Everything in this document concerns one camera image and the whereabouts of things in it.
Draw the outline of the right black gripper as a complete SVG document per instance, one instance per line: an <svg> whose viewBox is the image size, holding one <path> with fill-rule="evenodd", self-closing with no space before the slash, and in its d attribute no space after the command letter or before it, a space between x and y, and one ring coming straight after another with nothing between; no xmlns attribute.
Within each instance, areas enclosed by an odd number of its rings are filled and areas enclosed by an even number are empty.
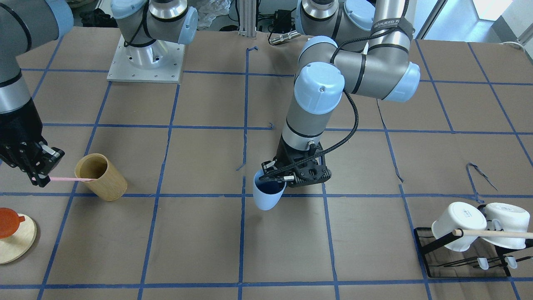
<svg viewBox="0 0 533 300"><path fill-rule="evenodd" d="M45 187L51 182L49 173L65 155L49 147L42 136L42 122L34 106L2 113L0 116L1 160L26 173L33 185Z"/></svg>

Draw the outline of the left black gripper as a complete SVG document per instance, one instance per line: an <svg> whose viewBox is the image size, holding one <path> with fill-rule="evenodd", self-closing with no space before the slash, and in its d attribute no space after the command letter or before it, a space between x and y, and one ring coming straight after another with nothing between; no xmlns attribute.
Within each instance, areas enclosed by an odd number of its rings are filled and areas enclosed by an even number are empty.
<svg viewBox="0 0 533 300"><path fill-rule="evenodd" d="M303 187L328 181L331 177L331 170L325 165L325 156L320 156L322 162L313 159L301 163L290 170L274 174L277 169L281 169L292 163L304 160L309 156L322 152L320 143L313 144L311 150L297 150L291 148L284 140L280 140L276 155L273 161L262 163L263 174L257 180L261 182L288 182L289 187Z"/></svg>

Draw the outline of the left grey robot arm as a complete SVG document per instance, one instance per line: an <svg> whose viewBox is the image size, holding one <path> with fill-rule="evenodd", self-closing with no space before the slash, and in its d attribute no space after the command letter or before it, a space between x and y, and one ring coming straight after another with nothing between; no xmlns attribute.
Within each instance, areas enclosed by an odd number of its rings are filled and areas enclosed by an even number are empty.
<svg viewBox="0 0 533 300"><path fill-rule="evenodd" d="M279 146L272 161L262 164L259 181L301 187L331 178L320 139L341 97L362 95L405 102L421 77L409 60L415 0L301 0L296 30L311 36L298 58L294 93Z"/></svg>

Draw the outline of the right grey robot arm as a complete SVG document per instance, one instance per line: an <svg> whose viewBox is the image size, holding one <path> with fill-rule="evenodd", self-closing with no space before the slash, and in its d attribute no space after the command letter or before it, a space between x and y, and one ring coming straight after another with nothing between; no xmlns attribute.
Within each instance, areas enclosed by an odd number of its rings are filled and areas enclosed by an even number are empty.
<svg viewBox="0 0 533 300"><path fill-rule="evenodd" d="M42 136L42 122L17 56L65 36L74 26L64 0L2 0L0 3L1 160L45 187L65 155Z"/></svg>

